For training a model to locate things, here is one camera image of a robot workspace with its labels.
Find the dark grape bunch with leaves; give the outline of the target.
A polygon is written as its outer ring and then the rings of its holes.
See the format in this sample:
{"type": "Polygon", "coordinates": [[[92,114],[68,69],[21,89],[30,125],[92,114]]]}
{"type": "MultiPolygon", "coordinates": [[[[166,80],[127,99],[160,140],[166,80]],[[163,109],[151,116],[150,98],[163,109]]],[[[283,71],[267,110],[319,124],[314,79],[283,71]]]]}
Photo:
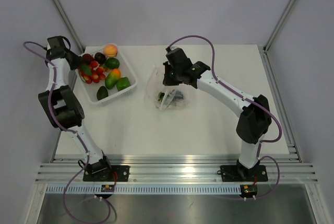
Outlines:
{"type": "Polygon", "coordinates": [[[163,106],[176,105],[177,102],[184,100],[184,94],[180,90],[172,90],[168,93],[160,92],[158,102],[163,106]]]}

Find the red cherry bunch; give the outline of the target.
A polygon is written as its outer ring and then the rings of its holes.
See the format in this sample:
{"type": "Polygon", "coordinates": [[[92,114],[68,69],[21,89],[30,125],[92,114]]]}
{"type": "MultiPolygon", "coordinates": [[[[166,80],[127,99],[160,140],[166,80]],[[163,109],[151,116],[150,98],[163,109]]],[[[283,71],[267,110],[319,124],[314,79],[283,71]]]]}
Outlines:
{"type": "Polygon", "coordinates": [[[104,64],[99,64],[92,54],[83,54],[81,56],[81,65],[77,68],[82,81],[86,84],[96,83],[106,79],[108,69],[104,64]]]}

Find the clear zip top bag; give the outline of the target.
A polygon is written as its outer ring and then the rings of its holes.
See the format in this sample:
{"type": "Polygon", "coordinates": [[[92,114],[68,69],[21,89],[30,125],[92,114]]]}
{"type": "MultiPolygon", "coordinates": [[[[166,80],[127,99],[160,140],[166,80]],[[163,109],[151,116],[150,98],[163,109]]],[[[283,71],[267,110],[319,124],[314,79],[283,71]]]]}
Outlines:
{"type": "Polygon", "coordinates": [[[164,73],[161,68],[154,67],[146,85],[146,96],[157,110],[179,110],[189,104],[185,88],[181,86],[165,86],[164,73]]]}

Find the white plastic basket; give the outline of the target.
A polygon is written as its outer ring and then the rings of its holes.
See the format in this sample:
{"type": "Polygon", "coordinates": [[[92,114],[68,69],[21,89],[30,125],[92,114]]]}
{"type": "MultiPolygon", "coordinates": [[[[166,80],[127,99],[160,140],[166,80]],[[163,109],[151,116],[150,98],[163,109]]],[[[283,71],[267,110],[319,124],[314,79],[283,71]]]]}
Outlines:
{"type": "MultiPolygon", "coordinates": [[[[91,50],[86,50],[86,53],[88,54],[92,54],[95,55],[97,52],[101,52],[103,53],[103,48],[105,46],[100,46],[100,47],[93,47],[91,50]]],[[[122,90],[122,91],[117,91],[116,85],[109,90],[108,89],[108,93],[109,96],[103,100],[98,101],[96,98],[96,94],[98,89],[101,86],[105,86],[105,80],[99,82],[98,84],[96,83],[91,83],[91,84],[86,84],[82,81],[82,79],[80,78],[80,75],[78,73],[78,70],[76,70],[76,75],[78,77],[78,82],[80,84],[80,89],[83,91],[84,95],[86,96],[88,102],[91,105],[103,105],[103,104],[107,104],[111,101],[114,101],[115,99],[120,98],[121,96],[124,96],[130,92],[132,92],[132,90],[137,86],[137,76],[135,75],[135,72],[133,70],[133,67],[131,66],[128,57],[126,55],[124,55],[124,53],[118,48],[118,54],[115,57],[116,59],[119,60],[120,62],[120,66],[119,66],[119,70],[121,71],[121,78],[122,77],[128,77],[131,83],[131,86],[122,90]]],[[[106,72],[106,77],[107,75],[110,73],[112,69],[108,69],[108,71],[106,72]]]]}

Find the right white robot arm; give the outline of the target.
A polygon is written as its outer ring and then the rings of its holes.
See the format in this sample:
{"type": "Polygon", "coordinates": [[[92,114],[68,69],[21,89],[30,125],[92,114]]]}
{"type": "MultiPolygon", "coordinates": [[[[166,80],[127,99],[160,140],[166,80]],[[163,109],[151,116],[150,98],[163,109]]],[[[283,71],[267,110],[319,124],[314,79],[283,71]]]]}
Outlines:
{"type": "Polygon", "coordinates": [[[271,124],[268,99],[263,95],[252,97],[223,83],[205,63],[192,63],[181,48],[166,48],[166,58],[163,63],[165,86],[192,86],[216,98],[238,117],[236,133],[242,140],[242,146],[237,160],[237,175],[242,180],[249,180],[259,164],[259,141],[271,124]]]}

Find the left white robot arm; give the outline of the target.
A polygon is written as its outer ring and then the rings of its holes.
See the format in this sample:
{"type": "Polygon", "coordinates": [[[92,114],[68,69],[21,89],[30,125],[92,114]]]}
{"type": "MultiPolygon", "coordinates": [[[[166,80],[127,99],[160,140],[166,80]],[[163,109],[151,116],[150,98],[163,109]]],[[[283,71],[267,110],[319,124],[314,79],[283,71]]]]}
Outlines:
{"type": "Polygon", "coordinates": [[[81,151],[84,160],[79,160],[78,164],[84,171],[83,180],[114,181],[112,166],[86,129],[84,110],[69,85],[69,73],[80,66],[81,59],[66,46],[68,43],[63,36],[47,39],[49,82],[46,91],[38,94],[38,99],[52,126],[65,132],[81,151]]]}

